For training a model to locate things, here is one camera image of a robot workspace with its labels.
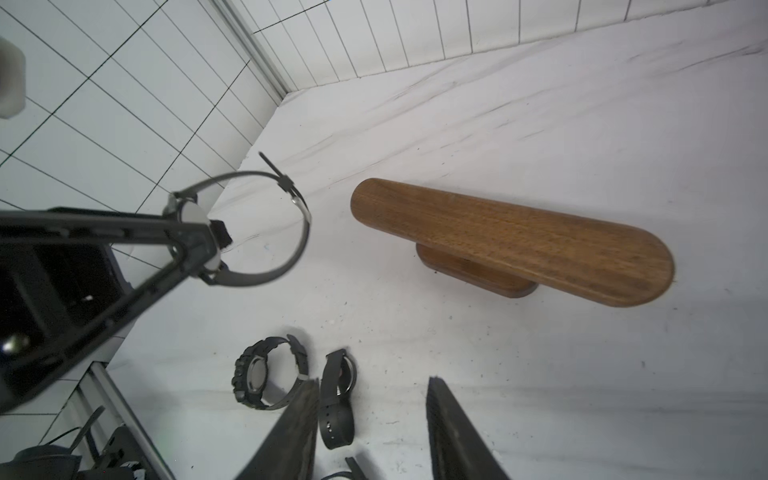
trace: wooden base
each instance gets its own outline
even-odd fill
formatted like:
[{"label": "wooden base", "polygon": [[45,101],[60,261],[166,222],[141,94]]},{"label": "wooden base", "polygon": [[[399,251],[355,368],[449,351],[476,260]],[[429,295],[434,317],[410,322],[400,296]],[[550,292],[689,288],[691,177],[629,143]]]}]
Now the wooden base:
[{"label": "wooden base", "polygon": [[538,286],[536,282],[494,270],[450,253],[425,247],[420,243],[416,244],[416,253],[422,263],[433,270],[508,298],[520,298],[529,295]]}]

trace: white tiled wall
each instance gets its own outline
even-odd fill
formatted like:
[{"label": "white tiled wall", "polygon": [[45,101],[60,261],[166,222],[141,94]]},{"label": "white tiled wall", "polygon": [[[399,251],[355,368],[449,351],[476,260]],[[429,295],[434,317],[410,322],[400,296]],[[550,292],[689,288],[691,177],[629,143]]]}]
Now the white tiled wall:
[{"label": "white tiled wall", "polygon": [[[158,214],[169,190],[236,170],[277,107],[208,0],[0,0],[0,35],[27,72],[26,108],[0,120],[0,209]],[[117,248],[131,282],[167,255]],[[126,333],[0,416],[0,462],[41,441],[90,362],[108,361]]]},{"label": "white tiled wall", "polygon": [[712,0],[227,0],[289,90]]}]

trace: wooden bar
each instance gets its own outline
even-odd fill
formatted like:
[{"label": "wooden bar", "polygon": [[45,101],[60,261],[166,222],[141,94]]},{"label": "wooden bar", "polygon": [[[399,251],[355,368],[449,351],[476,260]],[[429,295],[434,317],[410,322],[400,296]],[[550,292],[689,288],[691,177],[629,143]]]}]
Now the wooden bar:
[{"label": "wooden bar", "polygon": [[619,223],[378,178],[351,208],[368,227],[604,305],[650,302],[674,276],[661,240]]},{"label": "wooden bar", "polygon": [[508,298],[520,298],[536,290],[538,283],[489,266],[416,244],[416,253],[428,268]]}]

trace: watch face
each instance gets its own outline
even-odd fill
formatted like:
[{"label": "watch face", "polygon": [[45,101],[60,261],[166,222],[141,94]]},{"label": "watch face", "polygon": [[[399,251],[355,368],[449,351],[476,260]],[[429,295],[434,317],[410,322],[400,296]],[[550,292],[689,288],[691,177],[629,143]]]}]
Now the watch face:
[{"label": "watch face", "polygon": [[266,384],[266,359],[255,356],[250,361],[246,381],[248,381],[248,390],[250,392],[261,393],[264,390],[264,385]]}]

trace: white table surface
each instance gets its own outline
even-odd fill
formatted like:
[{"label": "white table surface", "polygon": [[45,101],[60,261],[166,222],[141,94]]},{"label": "white table surface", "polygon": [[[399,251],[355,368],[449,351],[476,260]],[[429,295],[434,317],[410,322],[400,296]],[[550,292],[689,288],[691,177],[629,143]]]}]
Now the white table surface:
[{"label": "white table surface", "polygon": [[[188,280],[109,365],[177,478],[233,478],[256,451],[280,412],[235,402],[233,362],[286,333],[312,376],[342,346],[359,364],[355,442],[318,437],[316,478],[349,454],[371,479],[431,478],[430,376],[517,480],[768,477],[766,10],[733,0],[291,94],[242,168],[262,150],[296,181],[303,259],[258,288]],[[675,282],[630,309],[497,296],[357,223],[367,177],[644,228]],[[298,214],[265,187],[233,181],[214,208],[234,269],[293,248]]]}]

